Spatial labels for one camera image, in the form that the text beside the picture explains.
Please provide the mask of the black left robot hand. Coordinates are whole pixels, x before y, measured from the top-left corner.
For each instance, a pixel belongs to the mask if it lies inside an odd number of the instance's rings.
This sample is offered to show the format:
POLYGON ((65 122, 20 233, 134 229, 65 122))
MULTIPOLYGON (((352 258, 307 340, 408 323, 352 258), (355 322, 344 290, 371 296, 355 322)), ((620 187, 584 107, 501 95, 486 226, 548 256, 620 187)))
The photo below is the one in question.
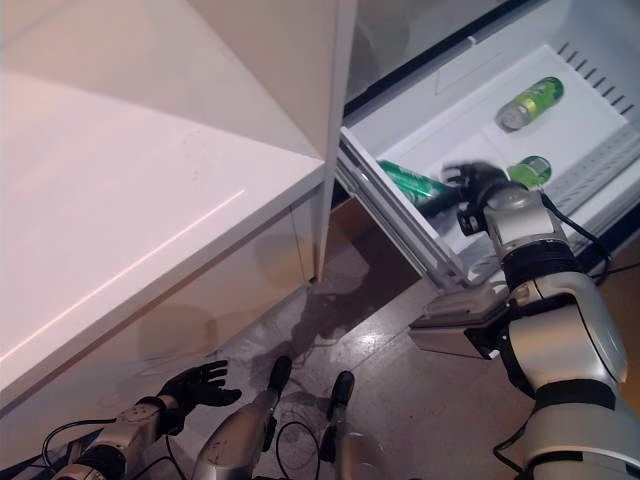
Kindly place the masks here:
POLYGON ((227 360, 216 360, 187 369, 163 385, 158 396, 171 397, 175 405, 167 406, 163 413, 161 434, 179 434, 198 405, 226 407, 240 399, 239 389, 225 387, 227 367, 227 360))

